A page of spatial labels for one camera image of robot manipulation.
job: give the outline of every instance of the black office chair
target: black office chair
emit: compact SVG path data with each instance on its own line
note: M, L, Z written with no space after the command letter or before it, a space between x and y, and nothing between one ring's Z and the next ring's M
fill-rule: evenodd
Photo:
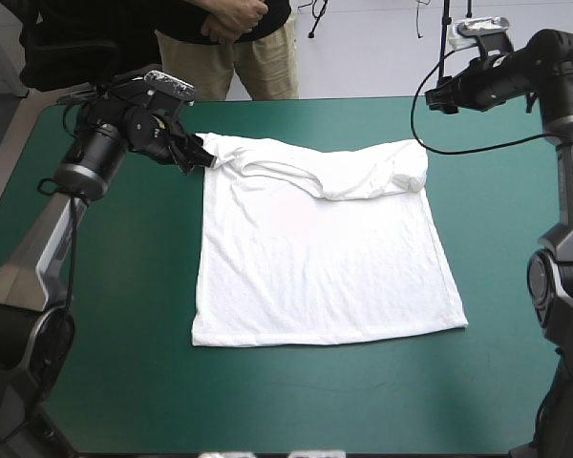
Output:
M131 50L129 55L134 58L124 59L118 43L105 38L110 36L110 31L98 31L94 27L86 33L70 31L69 24L59 15L53 17L47 6L50 2L0 0L0 3L23 24L19 41L25 50L26 64L20 78L29 88L44 92L86 82L104 84L117 73L159 62L151 27L144 34L144 52Z

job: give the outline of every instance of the folded fabric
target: folded fabric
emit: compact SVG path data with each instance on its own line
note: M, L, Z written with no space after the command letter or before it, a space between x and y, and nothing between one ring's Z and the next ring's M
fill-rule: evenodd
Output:
M193 344L345 344L467 325L413 140L321 153L206 134Z

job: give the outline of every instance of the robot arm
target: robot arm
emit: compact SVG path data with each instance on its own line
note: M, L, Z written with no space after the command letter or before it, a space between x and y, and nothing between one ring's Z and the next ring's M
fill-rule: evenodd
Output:
M76 452L40 407L74 339L70 294L60 280L75 225L102 198L127 150L185 173L215 158L180 124L193 88L151 71L71 94L82 104L74 142L53 174L58 186L41 215L0 267L0 454L71 458Z
M510 456L573 458L573 34L540 31L513 52L505 30L470 32L467 38L479 46L480 58L426 92L430 109L486 111L520 95L528 97L530 107L538 99L543 129L557 145L559 161L561 221L540 239L545 249L529 263L528 287L543 334L558 346L561 360L533 441ZM494 53L488 52L489 44Z

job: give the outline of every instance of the green table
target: green table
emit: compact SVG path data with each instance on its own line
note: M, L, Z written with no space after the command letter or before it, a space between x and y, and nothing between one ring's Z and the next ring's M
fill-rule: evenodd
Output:
M410 137L411 99L200 103L190 130L274 137L323 151ZM0 202L0 263L46 202L35 192L70 139L61 109L34 133ZM422 106L424 138L469 147L540 129L523 101L490 114ZM556 355L525 269L558 219L556 156L543 141L430 156L428 193L471 326L334 347L194 348L202 170L129 155L80 230L77 337L47 409L88 451L498 453L532 437Z

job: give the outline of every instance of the t-shirt hem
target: t-shirt hem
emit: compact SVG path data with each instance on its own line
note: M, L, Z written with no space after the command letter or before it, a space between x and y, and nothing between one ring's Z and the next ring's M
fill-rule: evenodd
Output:
M337 345L337 344L360 344L364 342L383 341L404 337L432 334L434 332L449 329L466 328L469 326L463 316L452 322L426 323L416 326L400 326L399 329L380 328L370 331L368 329L359 332L338 332L335 334L320 333L286 333L286 334L216 334L197 332L195 326L192 333L193 346L274 346L288 344L304 345Z

